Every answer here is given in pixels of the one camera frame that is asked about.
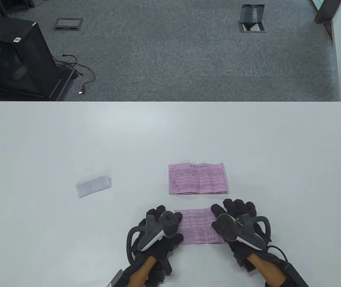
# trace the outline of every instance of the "black glove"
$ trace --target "black glove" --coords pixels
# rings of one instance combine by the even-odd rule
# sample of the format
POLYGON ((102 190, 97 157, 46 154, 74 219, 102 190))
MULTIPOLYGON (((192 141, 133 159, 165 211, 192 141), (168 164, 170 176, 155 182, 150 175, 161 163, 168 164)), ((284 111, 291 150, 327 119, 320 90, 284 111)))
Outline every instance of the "black glove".
MULTIPOLYGON (((160 205, 157 209, 151 209, 146 214, 153 215, 156 221, 165 212, 165 206, 160 205)), ((175 213, 179 222, 182 220, 182 214, 180 212, 175 213)), ((146 224, 146 218, 144 218, 139 226, 144 226, 146 224)), ((182 234, 176 234, 172 238, 163 237, 161 240, 157 240, 151 247, 145 251, 138 251, 137 246, 139 241, 143 238, 144 232, 140 232, 138 238, 135 240, 131 247, 131 252, 135 255, 135 262, 129 266, 124 273, 131 276, 146 262, 149 256, 155 257, 157 262, 164 269, 165 273, 169 275, 172 272, 172 267, 167 259, 167 254, 173 250, 176 245, 179 245, 183 240, 184 236, 182 234)))
MULTIPOLYGON (((255 210, 255 205, 252 202, 246 202, 246 204, 241 199, 236 199, 234 202, 231 199, 224 200, 224 207, 227 212, 218 204, 214 204, 211 206, 211 211, 214 213, 216 217, 223 213, 227 213, 233 218, 237 219, 239 222, 241 221, 241 215, 248 213, 251 217, 255 217, 257 215, 257 211, 255 210)), ((214 230, 216 229, 216 221, 212 222, 212 227, 214 230)), ((265 241, 266 245, 271 242, 271 239, 268 238, 265 233, 263 233, 262 228, 258 223, 253 225, 254 231, 258 234, 263 241, 265 241)), ((247 270, 254 270, 255 267, 251 264, 246 258, 251 254, 255 253, 256 250, 246 245, 245 243, 234 241, 228 242, 230 249, 232 249, 234 253, 234 257, 237 259, 237 262, 240 266, 245 266, 247 270)))

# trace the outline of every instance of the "black cable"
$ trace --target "black cable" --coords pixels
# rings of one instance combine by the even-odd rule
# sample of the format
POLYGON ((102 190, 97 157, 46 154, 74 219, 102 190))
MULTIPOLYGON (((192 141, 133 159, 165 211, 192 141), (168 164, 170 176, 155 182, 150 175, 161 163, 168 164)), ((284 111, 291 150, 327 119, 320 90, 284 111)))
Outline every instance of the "black cable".
POLYGON ((75 62, 61 61, 61 60, 56 59, 56 58, 52 55, 52 58, 54 59, 56 66, 59 67, 59 68, 61 68, 61 67, 72 68, 78 75, 82 75, 82 76, 83 76, 83 74, 80 73, 80 72, 75 68, 76 65, 79 65, 79 66, 81 66, 81 67, 87 68, 88 70, 91 71, 91 73, 92 73, 92 75, 93 75, 93 79, 92 79, 91 81, 87 81, 87 82, 83 83, 83 84, 82 84, 82 88, 81 88, 80 91, 79 91, 79 94, 84 94, 84 93, 86 93, 86 87, 85 87, 85 85, 87 85, 87 84, 89 84, 89 83, 92 83, 92 82, 95 82, 95 80, 96 80, 96 75, 95 75, 94 71, 92 71, 91 68, 89 68, 89 67, 87 67, 87 66, 85 66, 85 65, 79 64, 79 63, 78 63, 78 58, 77 58, 76 56, 74 56, 74 55, 71 55, 71 54, 63 54, 62 57, 73 57, 73 58, 75 58, 75 62))
POLYGON ((287 257, 286 257, 286 255, 283 253, 283 251, 282 251, 279 247, 274 246, 274 245, 269 245, 269 246, 267 246, 267 250, 269 250, 269 248, 275 248, 275 249, 277 249, 280 253, 282 253, 283 257, 285 258, 285 261, 286 261, 286 262, 289 262, 288 259, 287 259, 287 257))
POLYGON ((35 5, 33 8, 36 8, 36 7, 40 6, 40 5, 42 5, 44 1, 45 1, 45 0, 42 0, 41 3, 39 3, 38 5, 35 5))

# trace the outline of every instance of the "white paper slip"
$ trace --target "white paper slip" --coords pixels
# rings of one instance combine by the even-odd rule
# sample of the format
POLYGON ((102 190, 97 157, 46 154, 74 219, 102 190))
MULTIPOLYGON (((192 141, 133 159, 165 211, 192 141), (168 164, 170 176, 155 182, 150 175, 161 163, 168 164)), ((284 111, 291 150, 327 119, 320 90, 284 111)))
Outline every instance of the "white paper slip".
POLYGON ((79 197, 89 195, 91 193, 98 192, 100 190, 105 190, 111 187, 111 183, 107 175, 99 176, 95 179, 87 180, 82 183, 77 183, 75 185, 78 191, 79 197))

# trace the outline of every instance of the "wheel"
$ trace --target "wheel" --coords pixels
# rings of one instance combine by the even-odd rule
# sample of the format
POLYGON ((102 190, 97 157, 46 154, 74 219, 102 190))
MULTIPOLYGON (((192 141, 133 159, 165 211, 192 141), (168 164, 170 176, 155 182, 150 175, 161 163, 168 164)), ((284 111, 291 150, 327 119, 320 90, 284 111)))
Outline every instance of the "wheel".
POLYGON ((78 73, 74 71, 74 73, 71 76, 71 79, 76 79, 78 77, 78 73))

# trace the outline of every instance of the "pink paper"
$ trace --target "pink paper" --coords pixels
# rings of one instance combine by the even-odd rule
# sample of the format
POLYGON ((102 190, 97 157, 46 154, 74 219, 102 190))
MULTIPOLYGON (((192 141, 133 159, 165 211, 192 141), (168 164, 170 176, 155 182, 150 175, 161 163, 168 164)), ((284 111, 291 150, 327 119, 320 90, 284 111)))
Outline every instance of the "pink paper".
POLYGON ((181 244, 222 244, 224 239, 211 226, 216 217, 210 208, 175 210, 182 213, 179 233, 184 235, 181 244))
POLYGON ((227 193, 224 164, 169 165, 169 194, 227 193))

